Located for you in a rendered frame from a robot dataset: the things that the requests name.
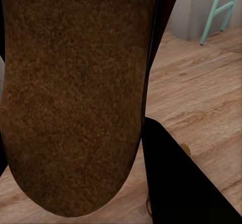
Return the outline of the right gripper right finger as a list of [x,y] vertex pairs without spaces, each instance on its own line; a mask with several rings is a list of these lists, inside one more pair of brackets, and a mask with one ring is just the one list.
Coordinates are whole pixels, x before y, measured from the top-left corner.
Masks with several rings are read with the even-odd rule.
[[242,224],[242,216],[158,121],[145,117],[141,138],[153,224]]

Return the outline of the sandal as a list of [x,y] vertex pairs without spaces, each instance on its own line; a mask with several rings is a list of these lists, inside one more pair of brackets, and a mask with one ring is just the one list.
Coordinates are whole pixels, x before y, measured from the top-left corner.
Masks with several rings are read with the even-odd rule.
[[55,215],[108,204],[133,167],[176,0],[0,0],[0,131],[20,189]]
[[[191,150],[190,150],[190,147],[187,144],[179,144],[179,146],[188,154],[188,156],[191,157]],[[147,200],[146,200],[146,208],[147,208],[149,215],[152,217],[149,194],[148,194]]]

